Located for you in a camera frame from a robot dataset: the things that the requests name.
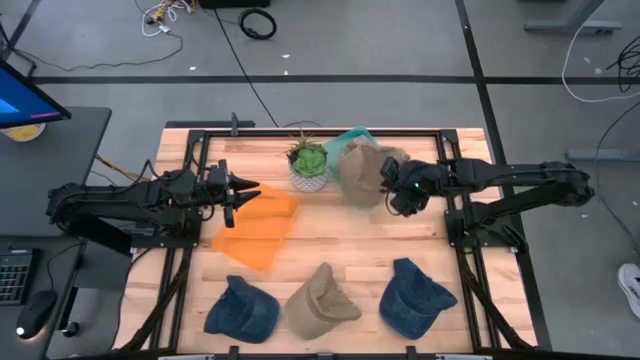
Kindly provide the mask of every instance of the black floor stripe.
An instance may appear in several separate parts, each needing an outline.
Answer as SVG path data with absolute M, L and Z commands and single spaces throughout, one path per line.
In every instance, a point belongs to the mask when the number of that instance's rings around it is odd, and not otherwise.
M 502 146 L 502 140 L 500 139 L 498 124 L 493 112 L 493 106 L 491 105 L 491 98 L 489 97 L 487 83 L 482 72 L 480 57 L 478 56 L 478 49 L 476 48 L 475 40 L 473 38 L 471 23 L 469 22 L 469 16 L 464 5 L 464 0 L 456 0 L 456 8 L 460 17 L 460 24 L 462 26 L 462 32 L 467 46 L 467 52 L 469 53 L 469 60 L 471 61 L 471 67 L 476 80 L 476 87 L 478 89 L 478 95 L 480 97 L 480 103 L 482 105 L 482 111 L 484 113 L 493 155 L 497 164 L 506 164 L 507 159 Z M 503 187 L 502 191 L 505 197 L 513 196 L 514 194 L 512 187 Z M 524 234 L 524 226 L 519 215 L 511 216 L 511 222 L 516 230 L 521 234 Z M 538 284 L 536 282 L 531 258 L 529 257 L 529 254 L 518 254 L 517 260 L 522 276 L 522 282 L 525 285 L 524 289 L 534 331 L 538 341 L 537 345 L 545 350 L 551 350 L 551 338 L 549 336 L 549 329 L 547 328 L 547 323 L 544 317 L 542 301 L 540 300 L 540 292 L 538 291 Z
M 424 83 L 473 84 L 473 76 L 450 75 L 255 75 L 254 84 L 322 84 L 322 83 Z M 244 84 L 244 76 L 35 76 L 32 80 L 42 84 Z M 617 85 L 615 77 L 566 78 L 571 85 Z M 626 78 L 624 84 L 640 84 L 640 79 Z M 486 76 L 485 85 L 562 85 L 559 77 L 502 77 Z
M 27 11 L 25 12 L 24 16 L 22 16 L 22 19 L 20 19 L 20 22 L 18 23 L 16 30 L 13 32 L 13 35 L 11 35 L 11 38 L 9 38 L 9 41 L 11 44 L 9 44 L 9 46 L 7 46 L 7 48 L 4 49 L 4 51 L 2 52 L 2 60 L 6 61 L 9 58 L 9 55 L 11 55 L 12 47 L 18 44 L 18 40 L 20 40 L 22 33 L 24 33 L 24 30 L 27 28 L 29 21 L 31 21 L 31 17 L 33 16 L 33 13 L 36 11 L 36 8 L 38 7 L 38 5 L 40 5 L 40 1 L 41 0 L 31 0 L 31 3 L 29 4 Z

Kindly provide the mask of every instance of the white sneaker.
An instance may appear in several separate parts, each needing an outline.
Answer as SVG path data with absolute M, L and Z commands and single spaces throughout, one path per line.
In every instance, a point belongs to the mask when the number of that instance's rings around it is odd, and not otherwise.
M 618 285 L 627 295 L 631 311 L 640 318 L 640 268 L 636 264 L 624 264 L 618 270 Z

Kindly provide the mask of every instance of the succulent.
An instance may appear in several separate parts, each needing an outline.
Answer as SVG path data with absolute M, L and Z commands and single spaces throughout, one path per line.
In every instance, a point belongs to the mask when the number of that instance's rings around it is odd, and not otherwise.
M 293 169 L 304 177 L 324 175 L 326 172 L 327 151 L 304 136 L 289 150 L 287 157 Z

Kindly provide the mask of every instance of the keyboard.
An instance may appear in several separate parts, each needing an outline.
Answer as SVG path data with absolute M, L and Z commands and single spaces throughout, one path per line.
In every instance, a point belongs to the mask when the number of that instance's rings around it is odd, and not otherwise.
M 0 250 L 0 306 L 22 305 L 34 273 L 34 249 Z

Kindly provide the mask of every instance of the white plant pot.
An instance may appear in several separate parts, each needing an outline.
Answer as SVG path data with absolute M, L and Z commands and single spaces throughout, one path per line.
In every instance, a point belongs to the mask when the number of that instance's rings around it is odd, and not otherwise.
M 324 175 L 304 177 L 293 169 L 293 165 L 289 162 L 289 174 L 291 174 L 291 182 L 293 186 L 302 192 L 318 192 L 329 181 L 329 171 Z

